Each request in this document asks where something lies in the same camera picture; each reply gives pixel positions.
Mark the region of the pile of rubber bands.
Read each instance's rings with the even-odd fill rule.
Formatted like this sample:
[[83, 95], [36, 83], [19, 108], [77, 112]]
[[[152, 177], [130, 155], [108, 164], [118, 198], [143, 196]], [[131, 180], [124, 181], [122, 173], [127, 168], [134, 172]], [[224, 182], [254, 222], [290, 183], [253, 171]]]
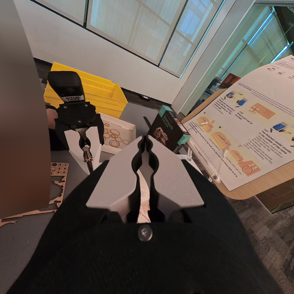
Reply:
[[104, 122], [104, 143], [116, 149], [123, 149], [131, 142], [132, 132], [113, 123]]

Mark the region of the round-cornered wooden table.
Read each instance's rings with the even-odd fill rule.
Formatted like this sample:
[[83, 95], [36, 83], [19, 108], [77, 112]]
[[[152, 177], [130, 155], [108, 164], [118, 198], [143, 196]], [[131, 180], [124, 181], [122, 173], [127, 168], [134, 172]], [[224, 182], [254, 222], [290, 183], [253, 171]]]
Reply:
[[204, 160], [204, 157], [196, 147], [195, 140], [189, 139], [187, 144], [189, 147], [188, 153], [193, 153], [200, 162], [200, 164], [197, 166], [202, 167], [211, 178], [212, 183], [214, 183], [225, 196], [231, 199], [248, 199], [294, 178], [294, 161], [291, 161], [273, 171], [270, 171], [265, 175], [262, 175], [259, 178], [256, 178], [232, 191], [229, 191], [221, 181], [215, 179], [217, 172], [214, 172], [212, 167], [210, 167]]

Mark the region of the printed instruction poster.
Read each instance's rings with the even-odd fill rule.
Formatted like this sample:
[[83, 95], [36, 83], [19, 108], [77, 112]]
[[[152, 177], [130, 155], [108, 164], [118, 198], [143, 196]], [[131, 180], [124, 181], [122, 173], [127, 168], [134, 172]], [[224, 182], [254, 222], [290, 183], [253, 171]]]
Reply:
[[183, 124], [232, 191], [293, 161], [294, 58], [255, 69]]

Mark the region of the glass partition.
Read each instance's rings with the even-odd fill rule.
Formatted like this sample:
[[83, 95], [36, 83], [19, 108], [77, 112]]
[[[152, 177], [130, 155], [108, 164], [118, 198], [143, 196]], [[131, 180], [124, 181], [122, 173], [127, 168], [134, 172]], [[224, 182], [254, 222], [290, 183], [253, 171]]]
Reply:
[[293, 55], [293, 3], [253, 4], [207, 71], [204, 93], [219, 90], [230, 73], [243, 77], [288, 55]]

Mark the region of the illustrated instruction booklet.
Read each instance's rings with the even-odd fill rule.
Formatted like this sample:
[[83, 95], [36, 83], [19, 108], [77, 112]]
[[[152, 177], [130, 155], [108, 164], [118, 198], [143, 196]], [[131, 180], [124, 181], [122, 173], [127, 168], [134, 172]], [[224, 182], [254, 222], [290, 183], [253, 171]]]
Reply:
[[147, 185], [147, 182], [145, 178], [143, 177], [140, 170], [137, 171], [137, 174], [139, 176], [140, 181], [140, 191], [141, 191], [141, 204], [140, 204], [140, 210], [139, 215], [137, 219], [137, 223], [150, 223], [150, 218], [148, 215], [148, 211], [150, 209], [149, 207], [149, 199], [150, 199], [150, 191], [149, 187]]

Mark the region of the laser-cut wooden parts sheet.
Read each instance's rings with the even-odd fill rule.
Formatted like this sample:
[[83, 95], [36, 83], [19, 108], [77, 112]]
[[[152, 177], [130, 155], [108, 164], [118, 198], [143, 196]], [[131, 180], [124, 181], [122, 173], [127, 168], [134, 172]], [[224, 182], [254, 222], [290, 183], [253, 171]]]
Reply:
[[29, 212], [24, 212], [17, 215], [12, 215], [3, 219], [0, 219], [0, 227], [15, 224], [18, 218], [30, 215], [40, 215], [47, 213], [55, 213], [57, 209], [61, 206], [64, 199], [65, 185], [68, 175], [68, 163], [52, 162], [51, 163], [51, 182], [53, 185], [58, 186], [58, 194], [54, 192], [54, 198], [49, 201], [49, 206], [41, 210], [33, 210]]

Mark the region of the black model kit box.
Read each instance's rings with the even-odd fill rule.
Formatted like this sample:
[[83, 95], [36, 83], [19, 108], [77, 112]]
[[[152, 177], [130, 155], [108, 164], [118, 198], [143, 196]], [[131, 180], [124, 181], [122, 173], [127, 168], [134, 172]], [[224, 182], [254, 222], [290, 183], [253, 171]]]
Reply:
[[190, 139], [190, 134], [176, 118], [173, 110], [163, 105], [153, 121], [148, 135], [163, 144], [174, 153], [178, 153], [182, 145]]

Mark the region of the large window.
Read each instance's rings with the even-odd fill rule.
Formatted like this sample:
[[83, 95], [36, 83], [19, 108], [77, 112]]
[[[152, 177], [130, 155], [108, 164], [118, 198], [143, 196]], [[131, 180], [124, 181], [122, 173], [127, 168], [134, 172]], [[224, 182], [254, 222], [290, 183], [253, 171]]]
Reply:
[[34, 1], [181, 78], [226, 1]]

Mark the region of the white cardboard box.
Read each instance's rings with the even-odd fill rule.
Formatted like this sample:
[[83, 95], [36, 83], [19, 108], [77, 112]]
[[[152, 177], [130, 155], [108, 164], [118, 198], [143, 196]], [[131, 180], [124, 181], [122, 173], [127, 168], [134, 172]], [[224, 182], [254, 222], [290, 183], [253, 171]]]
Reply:
[[[125, 122], [123, 120], [120, 120], [120, 119], [117, 119], [117, 118], [114, 118], [114, 117], [111, 117], [111, 116], [108, 116], [108, 115], [105, 115], [103, 113], [100, 113], [100, 115], [101, 115], [101, 119], [102, 119], [102, 122], [103, 123], [104, 122], [113, 123], [115, 125], [118, 125], [120, 127], [123, 127], [124, 129], [130, 130], [132, 132], [131, 142], [130, 143], [132, 143], [136, 139], [136, 126], [134, 124]], [[119, 149], [116, 149], [114, 147], [110, 147], [110, 146], [106, 145], [105, 143], [101, 147], [101, 151], [107, 152], [107, 153], [110, 153], [110, 154], [114, 154], [114, 155], [117, 154], [121, 150], [122, 149], [120, 149], [120, 148]]]

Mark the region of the yellow plastic bin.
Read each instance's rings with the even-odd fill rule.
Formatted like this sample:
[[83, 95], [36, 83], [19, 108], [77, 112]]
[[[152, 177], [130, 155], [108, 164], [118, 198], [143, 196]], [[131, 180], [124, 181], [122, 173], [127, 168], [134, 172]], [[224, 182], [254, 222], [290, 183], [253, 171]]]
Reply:
[[76, 72], [82, 81], [86, 101], [96, 107], [96, 112], [120, 118], [128, 102], [118, 83], [57, 62], [53, 62], [51, 71]]

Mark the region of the white poster stand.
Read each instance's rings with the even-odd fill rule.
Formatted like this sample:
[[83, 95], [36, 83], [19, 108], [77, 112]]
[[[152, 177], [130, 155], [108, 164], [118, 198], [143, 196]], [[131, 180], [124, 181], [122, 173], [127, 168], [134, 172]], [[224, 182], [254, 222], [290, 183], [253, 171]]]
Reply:
[[189, 139], [185, 144], [182, 144], [177, 153], [181, 159], [186, 160], [204, 178], [210, 182], [221, 183], [217, 169], [211, 165], [193, 139]]

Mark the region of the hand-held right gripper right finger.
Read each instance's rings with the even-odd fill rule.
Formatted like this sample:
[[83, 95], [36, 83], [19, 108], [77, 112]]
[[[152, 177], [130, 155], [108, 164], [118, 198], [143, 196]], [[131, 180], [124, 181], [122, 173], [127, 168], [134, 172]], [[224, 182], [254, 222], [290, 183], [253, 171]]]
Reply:
[[164, 222], [175, 211], [204, 205], [195, 184], [184, 164], [175, 153], [146, 136], [150, 175], [150, 199], [148, 215], [152, 222]]

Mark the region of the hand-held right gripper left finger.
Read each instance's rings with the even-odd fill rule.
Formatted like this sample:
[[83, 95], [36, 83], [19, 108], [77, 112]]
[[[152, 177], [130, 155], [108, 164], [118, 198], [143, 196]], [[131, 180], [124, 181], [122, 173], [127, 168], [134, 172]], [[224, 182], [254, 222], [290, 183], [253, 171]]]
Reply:
[[138, 170], [142, 166], [145, 136], [138, 137], [107, 163], [89, 200], [88, 208], [118, 212], [123, 222], [137, 223], [141, 190]]

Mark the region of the person's left hand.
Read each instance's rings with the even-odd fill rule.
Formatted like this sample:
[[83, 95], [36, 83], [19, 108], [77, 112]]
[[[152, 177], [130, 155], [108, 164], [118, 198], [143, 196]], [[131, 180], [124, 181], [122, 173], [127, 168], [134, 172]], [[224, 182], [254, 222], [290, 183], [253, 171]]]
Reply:
[[47, 108], [46, 109], [47, 113], [47, 120], [48, 120], [48, 128], [49, 129], [55, 129], [55, 119], [58, 118], [57, 111], [52, 108]]

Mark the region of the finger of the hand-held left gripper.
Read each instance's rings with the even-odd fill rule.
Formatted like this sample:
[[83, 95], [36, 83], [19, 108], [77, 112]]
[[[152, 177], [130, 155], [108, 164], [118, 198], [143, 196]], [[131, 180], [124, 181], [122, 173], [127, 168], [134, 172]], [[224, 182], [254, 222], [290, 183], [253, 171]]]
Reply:
[[86, 131], [86, 137], [89, 141], [89, 154], [91, 169], [94, 171], [100, 164], [101, 143], [98, 133], [98, 127], [90, 127]]
[[84, 162], [83, 150], [79, 146], [80, 134], [74, 130], [64, 131], [69, 152], [83, 171], [89, 171], [87, 163]]

